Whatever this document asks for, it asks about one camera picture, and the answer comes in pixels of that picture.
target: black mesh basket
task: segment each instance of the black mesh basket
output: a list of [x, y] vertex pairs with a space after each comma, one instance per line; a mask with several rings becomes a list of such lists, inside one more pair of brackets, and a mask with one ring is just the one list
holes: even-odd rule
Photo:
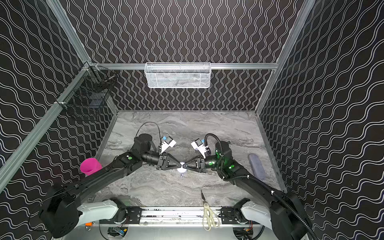
[[79, 121], [97, 120], [103, 114], [107, 99], [116, 82], [116, 72], [104, 67], [92, 66], [62, 107], [66, 114]]

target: white round object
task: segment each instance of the white round object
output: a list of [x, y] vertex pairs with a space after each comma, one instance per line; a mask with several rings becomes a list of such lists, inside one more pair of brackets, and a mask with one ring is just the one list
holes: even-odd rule
[[183, 164], [184, 164], [184, 163], [185, 163], [185, 162], [180, 162], [181, 167], [177, 169], [177, 171], [178, 171], [179, 173], [185, 173], [185, 172], [187, 171], [185, 168], [183, 168]]

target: pink cup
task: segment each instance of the pink cup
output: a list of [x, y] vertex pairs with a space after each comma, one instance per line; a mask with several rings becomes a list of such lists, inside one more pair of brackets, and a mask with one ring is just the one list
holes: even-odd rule
[[85, 173], [87, 176], [97, 172], [102, 168], [102, 165], [94, 157], [87, 158], [80, 164], [80, 171]]

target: gray marble surface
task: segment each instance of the gray marble surface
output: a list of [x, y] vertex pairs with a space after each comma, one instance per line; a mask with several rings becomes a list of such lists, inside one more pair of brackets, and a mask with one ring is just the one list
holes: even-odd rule
[[[199, 152], [190, 143], [197, 138], [203, 139], [209, 132], [216, 134], [222, 141], [231, 141], [233, 158], [250, 172], [248, 155], [257, 154], [266, 172], [264, 181], [280, 189], [253, 112], [119, 112], [99, 159], [102, 165], [108, 165], [116, 155], [130, 149], [138, 128], [147, 121], [158, 123], [161, 136], [171, 136], [177, 142], [166, 152], [180, 161], [197, 155]], [[159, 134], [154, 124], [143, 126], [140, 133], [151, 134], [155, 144], [158, 144]], [[208, 143], [211, 149], [215, 149], [214, 138], [208, 138]], [[156, 170], [153, 166], [143, 165], [131, 175], [99, 191], [95, 201], [118, 197], [127, 205], [201, 206], [200, 189], [203, 189], [211, 206], [233, 206], [244, 197], [252, 198], [239, 187], [222, 181], [210, 169], [207, 173], [188, 170], [181, 179], [177, 170]]]

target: patterned wall panel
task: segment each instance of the patterned wall panel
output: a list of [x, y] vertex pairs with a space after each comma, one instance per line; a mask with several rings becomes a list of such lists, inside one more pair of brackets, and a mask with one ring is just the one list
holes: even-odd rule
[[82, 66], [45, 0], [0, 1], [0, 166]]
[[384, 1], [316, 1], [261, 120], [319, 239], [384, 239]]
[[271, 70], [212, 71], [210, 88], [149, 88], [144, 71], [116, 71], [112, 93], [123, 110], [255, 110]]
[[63, 111], [0, 194], [0, 239], [49, 240], [37, 216], [38, 204], [54, 183], [69, 184], [84, 177], [80, 163], [95, 156], [112, 114], [106, 108], [98, 121], [77, 122]]
[[303, 0], [61, 0], [93, 62], [276, 62]]

